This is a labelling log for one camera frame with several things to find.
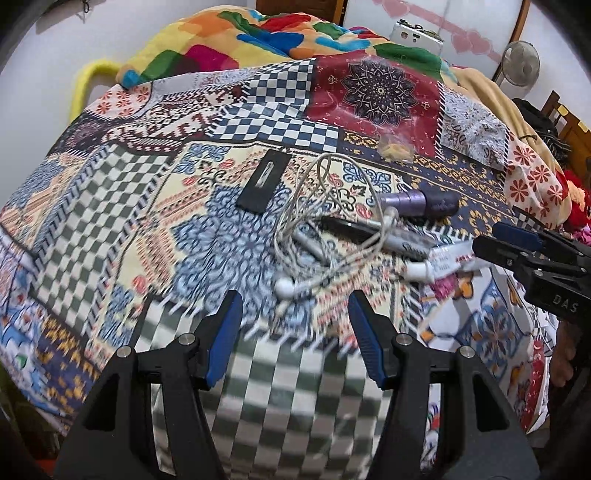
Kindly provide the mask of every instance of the wooden chair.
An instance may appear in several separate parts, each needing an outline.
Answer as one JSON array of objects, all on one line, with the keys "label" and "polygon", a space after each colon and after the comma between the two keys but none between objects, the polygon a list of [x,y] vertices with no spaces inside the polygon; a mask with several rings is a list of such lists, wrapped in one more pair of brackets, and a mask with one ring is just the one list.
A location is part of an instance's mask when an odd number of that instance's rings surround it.
[{"label": "wooden chair", "polygon": [[591,180],[591,132],[589,132],[589,128],[560,103],[560,95],[553,90],[542,108],[542,113],[553,121],[558,129],[558,138],[571,146],[570,169],[589,189]]}]

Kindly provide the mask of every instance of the red stuffed toy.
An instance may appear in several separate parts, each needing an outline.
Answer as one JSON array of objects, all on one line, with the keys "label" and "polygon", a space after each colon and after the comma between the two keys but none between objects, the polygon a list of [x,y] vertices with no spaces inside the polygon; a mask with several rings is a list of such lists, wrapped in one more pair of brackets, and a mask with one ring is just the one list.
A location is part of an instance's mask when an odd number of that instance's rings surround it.
[{"label": "red stuffed toy", "polygon": [[565,170],[564,176],[573,201],[573,209],[564,228],[569,232],[577,232],[586,225],[591,226],[591,192],[583,187],[583,182],[572,171]]}]

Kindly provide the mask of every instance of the white box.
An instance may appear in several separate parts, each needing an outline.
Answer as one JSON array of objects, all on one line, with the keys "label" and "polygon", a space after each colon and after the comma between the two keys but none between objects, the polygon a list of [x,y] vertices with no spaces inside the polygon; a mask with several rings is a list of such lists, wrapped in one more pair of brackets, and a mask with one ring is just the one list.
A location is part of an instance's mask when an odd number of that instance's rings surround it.
[{"label": "white box", "polygon": [[435,32],[425,30],[421,25],[410,25],[405,19],[394,24],[390,41],[405,47],[419,47],[440,56],[443,40]]}]

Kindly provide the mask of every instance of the purple bottle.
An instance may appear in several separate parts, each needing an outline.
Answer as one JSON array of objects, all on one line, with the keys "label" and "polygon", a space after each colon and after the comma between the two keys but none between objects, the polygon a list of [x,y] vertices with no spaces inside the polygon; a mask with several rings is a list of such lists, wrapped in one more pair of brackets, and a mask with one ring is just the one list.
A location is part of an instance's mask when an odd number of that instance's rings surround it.
[{"label": "purple bottle", "polygon": [[379,193],[383,209],[394,207],[401,217],[442,218],[455,215],[460,209],[460,195],[441,190],[409,190]]}]

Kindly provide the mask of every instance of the bed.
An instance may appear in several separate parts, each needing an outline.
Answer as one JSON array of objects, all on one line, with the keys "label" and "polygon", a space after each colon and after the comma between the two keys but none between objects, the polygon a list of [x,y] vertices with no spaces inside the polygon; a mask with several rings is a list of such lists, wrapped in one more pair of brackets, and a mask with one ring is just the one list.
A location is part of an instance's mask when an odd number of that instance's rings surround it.
[{"label": "bed", "polygon": [[[130,59],[122,84],[65,130],[0,213],[0,358],[57,429],[67,433],[118,347],[168,344],[230,288],[244,298],[243,328],[224,380],[202,404],[232,478],[365,476],[389,393],[367,378],[359,356],[346,314],[356,288],[425,344],[472,346],[530,427],[546,375],[544,313],[501,268],[460,278],[438,301],[426,286],[390,281],[401,260],[381,254],[269,328],[272,229],[297,169],[320,153],[355,158],[379,192],[461,192],[456,216],[408,224],[441,243],[514,222],[512,207],[528,215],[523,222],[561,222],[569,197],[560,171],[486,99],[462,93],[445,62],[415,50],[304,14],[216,7],[167,27]],[[381,89],[396,99],[385,109]],[[377,154],[379,136],[393,129],[414,144],[412,163]],[[269,149],[292,155],[282,183],[262,216],[237,210]],[[335,164],[342,202],[370,218],[360,171]],[[432,386],[426,469],[439,395]],[[173,471],[158,388],[152,407],[160,466]]]}]

